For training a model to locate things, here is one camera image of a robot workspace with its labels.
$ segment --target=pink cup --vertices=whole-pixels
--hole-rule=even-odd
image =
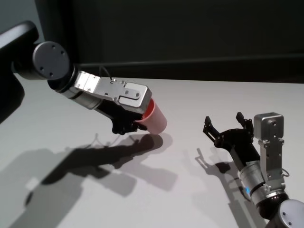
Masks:
[[[151,134],[159,134],[163,132],[167,126],[167,119],[162,114],[156,102],[151,98],[147,111],[143,114],[141,120],[137,123],[147,127]]]

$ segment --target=dark gray wall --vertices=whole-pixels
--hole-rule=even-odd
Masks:
[[[0,31],[24,20],[31,20],[38,28],[39,41],[44,40],[35,0],[0,0],[0,5]]]

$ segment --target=white table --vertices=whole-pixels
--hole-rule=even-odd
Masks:
[[[283,167],[291,174],[286,190],[304,201],[304,85],[130,79],[151,88],[168,119],[161,138],[146,136],[132,146],[146,132],[114,135],[109,119],[46,82],[20,81],[24,101],[0,125],[1,228],[263,227],[233,181],[236,168],[223,174],[215,166],[232,162],[229,153],[215,149],[202,132],[206,115],[219,131],[240,127],[238,111],[246,118],[284,115]],[[74,150],[90,144],[96,149]],[[195,160],[198,148],[207,166]],[[124,152],[127,157],[113,165],[92,166]],[[73,169],[64,169],[61,179],[55,175],[53,184],[40,183],[67,156],[64,164]]]

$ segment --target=black joint cap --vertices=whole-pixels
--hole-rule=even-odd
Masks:
[[[67,52],[60,44],[51,41],[37,45],[33,53],[33,66],[47,80],[62,79],[71,72]]]

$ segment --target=metal bracket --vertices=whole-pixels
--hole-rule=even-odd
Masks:
[[[84,71],[78,73],[74,87],[100,99],[110,100],[124,109],[143,114],[148,108],[152,93],[146,85],[118,82]]]
[[[282,145],[284,144],[284,117],[277,113],[254,117],[254,135],[261,148],[261,172],[269,191],[284,190]]]

